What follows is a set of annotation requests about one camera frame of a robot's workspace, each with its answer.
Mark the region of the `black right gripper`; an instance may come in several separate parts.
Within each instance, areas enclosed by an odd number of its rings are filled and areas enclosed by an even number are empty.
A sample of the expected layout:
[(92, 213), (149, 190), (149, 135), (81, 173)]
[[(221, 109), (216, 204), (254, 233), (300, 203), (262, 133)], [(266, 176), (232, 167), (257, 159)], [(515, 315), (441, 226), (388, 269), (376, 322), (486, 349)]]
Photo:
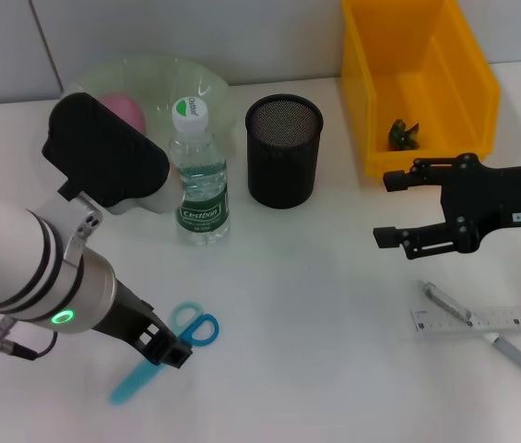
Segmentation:
[(457, 251), (472, 253), (500, 229), (521, 227), (521, 166), (491, 168), (473, 154), (418, 158), (409, 170), (386, 172), (387, 192), (439, 186), (444, 223), (417, 228), (377, 227), (379, 248), (403, 247), (407, 259)]

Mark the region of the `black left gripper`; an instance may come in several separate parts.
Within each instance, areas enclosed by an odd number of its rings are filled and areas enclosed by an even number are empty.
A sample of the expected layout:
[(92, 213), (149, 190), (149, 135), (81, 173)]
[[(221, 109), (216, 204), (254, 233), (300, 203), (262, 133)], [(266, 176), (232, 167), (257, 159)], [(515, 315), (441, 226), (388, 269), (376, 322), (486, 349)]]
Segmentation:
[(153, 365), (181, 368), (192, 355), (192, 345), (164, 329), (151, 305), (119, 280), (115, 284), (111, 307), (92, 330), (128, 343)]

